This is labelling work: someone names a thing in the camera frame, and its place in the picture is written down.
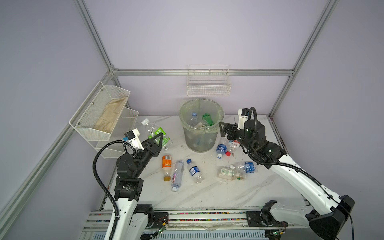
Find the red label crushed bottle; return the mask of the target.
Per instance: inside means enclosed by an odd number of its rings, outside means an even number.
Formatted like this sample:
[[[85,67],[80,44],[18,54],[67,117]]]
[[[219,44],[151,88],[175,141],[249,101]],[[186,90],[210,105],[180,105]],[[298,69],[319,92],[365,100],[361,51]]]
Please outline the red label crushed bottle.
[[[234,151],[240,148],[240,143],[236,140],[228,140],[228,142],[226,143],[226,146],[227,146],[226,155],[231,156]]]

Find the white mesh two-tier shelf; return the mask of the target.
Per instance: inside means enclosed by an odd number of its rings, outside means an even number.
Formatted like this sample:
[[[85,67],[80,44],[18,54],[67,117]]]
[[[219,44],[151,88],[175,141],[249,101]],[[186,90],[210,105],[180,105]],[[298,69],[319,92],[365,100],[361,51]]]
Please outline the white mesh two-tier shelf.
[[[94,87],[69,121],[69,125],[96,151],[107,143],[122,140],[133,130],[139,112],[128,107],[130,91],[117,86]]]

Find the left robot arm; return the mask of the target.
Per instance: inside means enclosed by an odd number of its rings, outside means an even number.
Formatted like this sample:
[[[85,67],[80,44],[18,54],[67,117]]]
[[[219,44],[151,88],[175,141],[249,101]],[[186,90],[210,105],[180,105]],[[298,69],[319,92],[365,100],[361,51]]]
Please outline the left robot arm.
[[[140,240],[146,228],[154,224],[155,214],[150,204],[139,204],[144,180],[141,173],[153,157],[162,150],[164,134],[160,133],[143,142],[130,131],[122,140],[104,146],[98,154],[113,144],[122,144],[124,153],[117,158],[117,177],[114,194],[106,190],[113,206],[106,240]]]

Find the blue label bottle by bin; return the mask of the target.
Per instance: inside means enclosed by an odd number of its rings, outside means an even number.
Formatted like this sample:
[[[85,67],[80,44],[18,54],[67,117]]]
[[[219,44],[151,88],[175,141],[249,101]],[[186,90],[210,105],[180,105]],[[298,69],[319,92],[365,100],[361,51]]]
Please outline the blue label bottle by bin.
[[[217,158],[221,160],[224,156],[227,156],[228,152],[228,139],[225,137],[220,138],[216,148]]]

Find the green label clear bottle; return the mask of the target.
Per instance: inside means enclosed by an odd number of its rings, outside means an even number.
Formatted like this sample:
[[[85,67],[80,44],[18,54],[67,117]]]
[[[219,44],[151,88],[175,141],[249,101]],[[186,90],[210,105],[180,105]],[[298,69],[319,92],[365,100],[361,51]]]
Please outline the green label clear bottle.
[[[152,139],[159,134],[163,134],[162,148],[164,151],[168,150],[172,145],[172,140],[168,134],[159,125],[152,123],[149,119],[144,119],[141,124],[145,127],[148,132],[148,138]]]

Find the beige cloth in shelf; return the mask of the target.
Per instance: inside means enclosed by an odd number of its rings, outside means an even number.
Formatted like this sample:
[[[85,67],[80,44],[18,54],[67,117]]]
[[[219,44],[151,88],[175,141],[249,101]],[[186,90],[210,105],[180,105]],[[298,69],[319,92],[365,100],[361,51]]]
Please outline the beige cloth in shelf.
[[[111,100],[94,125],[94,129],[111,134],[127,99],[128,97],[123,97]]]

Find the green soda bottle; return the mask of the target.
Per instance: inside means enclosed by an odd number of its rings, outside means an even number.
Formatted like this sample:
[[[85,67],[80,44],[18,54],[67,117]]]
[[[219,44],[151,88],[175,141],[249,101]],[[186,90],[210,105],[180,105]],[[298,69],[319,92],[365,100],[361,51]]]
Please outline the green soda bottle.
[[[212,117],[209,113],[205,113],[202,115],[202,120],[203,120],[203,124],[206,126],[206,127],[211,127],[213,126],[214,122],[212,120]]]

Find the small blue label bottle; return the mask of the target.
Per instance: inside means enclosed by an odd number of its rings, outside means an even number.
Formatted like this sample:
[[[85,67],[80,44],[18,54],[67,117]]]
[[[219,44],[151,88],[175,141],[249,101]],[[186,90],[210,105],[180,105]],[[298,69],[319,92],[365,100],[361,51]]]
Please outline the small blue label bottle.
[[[195,165],[195,163],[191,160],[191,159],[187,159],[187,165],[188,165],[188,168],[189,168],[189,173],[191,175],[191,177],[193,178],[194,182],[199,184],[201,183],[204,178],[202,176],[202,173],[199,169],[199,167],[197,165]]]

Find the aluminium front rail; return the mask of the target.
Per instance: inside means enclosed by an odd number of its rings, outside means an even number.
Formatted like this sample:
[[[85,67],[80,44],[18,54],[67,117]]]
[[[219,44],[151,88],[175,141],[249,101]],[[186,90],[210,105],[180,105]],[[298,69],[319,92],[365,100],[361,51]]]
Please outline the aluminium front rail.
[[[171,230],[227,230],[227,229],[306,229],[297,223],[288,222],[287,227],[248,227],[246,211],[257,210],[181,210],[181,211],[154,211],[168,212],[169,220],[166,224]]]

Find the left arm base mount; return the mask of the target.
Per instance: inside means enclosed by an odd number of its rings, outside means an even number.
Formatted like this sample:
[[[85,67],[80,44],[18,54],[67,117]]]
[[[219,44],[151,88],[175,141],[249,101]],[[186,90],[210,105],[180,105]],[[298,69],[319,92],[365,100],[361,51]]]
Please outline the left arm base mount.
[[[163,226],[163,223],[167,223],[169,220],[168,212],[154,212],[153,217],[149,220],[146,229],[159,229]]]

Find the orange label bottle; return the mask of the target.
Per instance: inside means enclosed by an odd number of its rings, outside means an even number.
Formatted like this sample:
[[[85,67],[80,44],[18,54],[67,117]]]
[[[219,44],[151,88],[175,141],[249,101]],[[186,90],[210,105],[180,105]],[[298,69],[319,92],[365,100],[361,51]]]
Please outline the orange label bottle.
[[[172,158],[170,155],[164,155],[162,157],[162,171],[164,174],[163,180],[165,182],[170,181],[172,173]]]

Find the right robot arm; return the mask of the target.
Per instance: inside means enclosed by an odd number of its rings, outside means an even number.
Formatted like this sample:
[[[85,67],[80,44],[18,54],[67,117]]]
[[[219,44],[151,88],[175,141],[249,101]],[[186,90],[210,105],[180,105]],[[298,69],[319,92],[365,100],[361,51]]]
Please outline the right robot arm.
[[[348,195],[340,196],[304,171],[276,143],[267,141],[266,129],[258,120],[247,120],[243,126],[221,122],[220,134],[236,140],[256,164],[281,176],[308,202],[308,206],[289,207],[275,200],[267,202],[260,214],[266,227],[277,222],[293,223],[310,228],[323,240],[335,240],[347,221],[355,201]]]

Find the grey mesh waste bin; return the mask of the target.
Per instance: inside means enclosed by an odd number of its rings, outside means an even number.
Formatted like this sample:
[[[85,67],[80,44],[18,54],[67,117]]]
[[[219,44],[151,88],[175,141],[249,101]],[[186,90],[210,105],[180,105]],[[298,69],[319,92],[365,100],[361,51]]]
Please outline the grey mesh waste bin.
[[[187,146],[195,152],[204,153],[211,150],[216,145],[218,133],[192,134],[184,128],[184,135]]]

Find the crushed clear bottle white cap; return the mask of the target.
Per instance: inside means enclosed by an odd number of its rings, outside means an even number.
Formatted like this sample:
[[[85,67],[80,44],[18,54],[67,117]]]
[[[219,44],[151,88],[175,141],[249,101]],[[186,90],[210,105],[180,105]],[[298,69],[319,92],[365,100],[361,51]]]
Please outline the crushed clear bottle white cap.
[[[184,166],[185,166],[185,164],[183,161],[179,160],[176,162],[174,174],[172,176],[172,191],[173,192],[178,192],[180,187],[181,187],[182,180],[183,180]]]

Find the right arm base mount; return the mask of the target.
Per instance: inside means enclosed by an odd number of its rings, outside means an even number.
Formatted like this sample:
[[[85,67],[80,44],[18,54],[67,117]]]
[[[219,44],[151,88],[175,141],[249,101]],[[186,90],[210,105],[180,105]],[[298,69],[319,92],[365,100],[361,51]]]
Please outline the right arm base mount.
[[[287,227],[287,222],[278,222],[270,214],[264,214],[262,211],[246,211],[246,220],[248,227]]]

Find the green white label bottle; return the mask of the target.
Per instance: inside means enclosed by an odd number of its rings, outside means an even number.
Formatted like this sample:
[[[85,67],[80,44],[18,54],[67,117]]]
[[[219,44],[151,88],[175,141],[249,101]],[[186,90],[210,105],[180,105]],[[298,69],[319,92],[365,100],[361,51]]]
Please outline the green white label bottle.
[[[234,169],[219,167],[217,177],[224,180],[244,181],[246,179],[245,174],[235,171]]]

